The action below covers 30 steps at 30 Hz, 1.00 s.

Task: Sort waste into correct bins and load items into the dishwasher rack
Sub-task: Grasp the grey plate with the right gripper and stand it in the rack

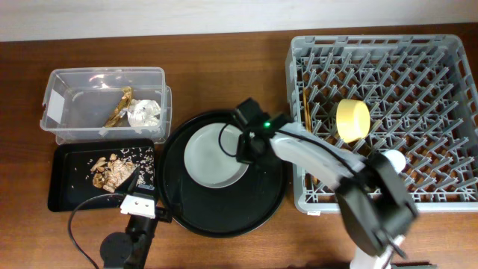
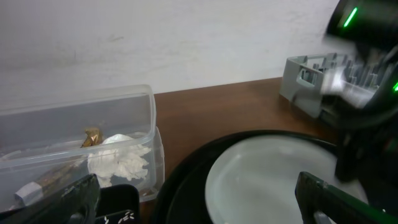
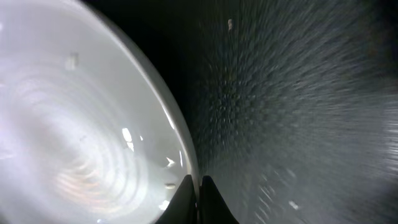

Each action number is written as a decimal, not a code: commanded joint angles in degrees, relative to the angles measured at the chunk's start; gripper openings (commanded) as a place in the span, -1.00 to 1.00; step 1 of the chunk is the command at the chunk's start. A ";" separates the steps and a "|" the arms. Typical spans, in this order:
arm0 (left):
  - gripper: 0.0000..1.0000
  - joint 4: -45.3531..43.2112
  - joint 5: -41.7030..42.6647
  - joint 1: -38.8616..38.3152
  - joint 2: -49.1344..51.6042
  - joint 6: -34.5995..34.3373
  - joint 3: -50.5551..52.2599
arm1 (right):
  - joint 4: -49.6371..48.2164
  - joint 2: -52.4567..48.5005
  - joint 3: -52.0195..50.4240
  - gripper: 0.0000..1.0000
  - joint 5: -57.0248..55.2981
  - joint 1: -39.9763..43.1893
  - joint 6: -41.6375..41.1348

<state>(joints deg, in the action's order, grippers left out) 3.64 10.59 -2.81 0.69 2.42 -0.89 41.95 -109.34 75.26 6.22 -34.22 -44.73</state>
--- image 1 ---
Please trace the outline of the grey round plate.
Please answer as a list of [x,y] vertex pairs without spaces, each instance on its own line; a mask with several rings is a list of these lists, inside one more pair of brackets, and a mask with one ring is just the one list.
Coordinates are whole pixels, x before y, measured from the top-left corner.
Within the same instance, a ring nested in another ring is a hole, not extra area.
[[249,165],[236,161],[241,130],[225,123],[212,123],[196,131],[186,144],[184,165],[189,176],[207,188],[233,185]]

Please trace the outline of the white tissue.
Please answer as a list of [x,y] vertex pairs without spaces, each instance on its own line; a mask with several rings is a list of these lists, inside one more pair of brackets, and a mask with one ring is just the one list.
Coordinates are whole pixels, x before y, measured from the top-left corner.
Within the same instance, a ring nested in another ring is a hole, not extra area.
[[131,127],[153,127],[160,123],[161,107],[155,100],[133,99],[128,108],[128,123]]

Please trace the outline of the gold foil snack wrapper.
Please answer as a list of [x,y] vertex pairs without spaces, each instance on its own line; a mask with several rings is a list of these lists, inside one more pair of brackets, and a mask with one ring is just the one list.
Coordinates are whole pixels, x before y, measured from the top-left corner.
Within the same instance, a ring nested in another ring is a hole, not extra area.
[[133,99],[133,89],[129,86],[123,87],[122,92],[122,98],[115,107],[115,109],[111,112],[105,124],[103,125],[104,128],[111,128],[116,126],[118,122],[124,117],[128,108],[130,107],[131,101]]

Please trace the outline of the wooden chopstick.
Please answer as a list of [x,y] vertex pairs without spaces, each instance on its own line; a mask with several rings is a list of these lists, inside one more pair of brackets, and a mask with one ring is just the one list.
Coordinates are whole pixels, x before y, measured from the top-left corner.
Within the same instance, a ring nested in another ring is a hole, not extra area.
[[305,129],[308,132],[311,132],[311,116],[310,116],[310,110],[308,106],[306,89],[302,91],[302,100],[303,100],[303,106],[304,106]]

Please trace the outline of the yellow bowl with food scraps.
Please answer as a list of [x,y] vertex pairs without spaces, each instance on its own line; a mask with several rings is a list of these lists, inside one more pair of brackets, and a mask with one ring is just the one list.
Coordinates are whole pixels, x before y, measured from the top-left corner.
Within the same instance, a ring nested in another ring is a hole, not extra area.
[[360,100],[342,99],[336,111],[336,127],[345,143],[366,138],[370,130],[370,112]]

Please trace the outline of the blue plastic cup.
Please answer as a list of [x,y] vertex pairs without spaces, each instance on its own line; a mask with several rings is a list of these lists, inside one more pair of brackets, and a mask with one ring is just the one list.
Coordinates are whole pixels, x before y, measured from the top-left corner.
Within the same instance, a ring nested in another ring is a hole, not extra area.
[[395,149],[389,149],[383,152],[383,155],[389,160],[396,173],[400,173],[406,167],[405,156]]

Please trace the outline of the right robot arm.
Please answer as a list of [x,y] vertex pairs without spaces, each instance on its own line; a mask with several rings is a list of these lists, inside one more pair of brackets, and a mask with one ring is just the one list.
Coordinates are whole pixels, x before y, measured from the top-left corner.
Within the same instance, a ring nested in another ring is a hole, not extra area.
[[271,117],[251,98],[232,116],[242,131],[237,161],[278,158],[303,168],[335,193],[346,231],[356,244],[351,268],[391,268],[394,255],[406,257],[400,245],[418,209],[400,178],[405,159],[401,152],[365,158],[339,149],[288,115]]

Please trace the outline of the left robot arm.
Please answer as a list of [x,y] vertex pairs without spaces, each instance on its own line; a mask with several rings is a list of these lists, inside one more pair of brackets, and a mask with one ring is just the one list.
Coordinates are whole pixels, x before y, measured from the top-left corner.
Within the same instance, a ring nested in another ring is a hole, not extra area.
[[123,198],[120,212],[129,216],[123,232],[108,235],[100,247],[104,268],[143,268],[160,222],[171,223],[170,210],[157,206],[158,194],[154,185],[138,184],[140,169],[134,172],[118,188]]

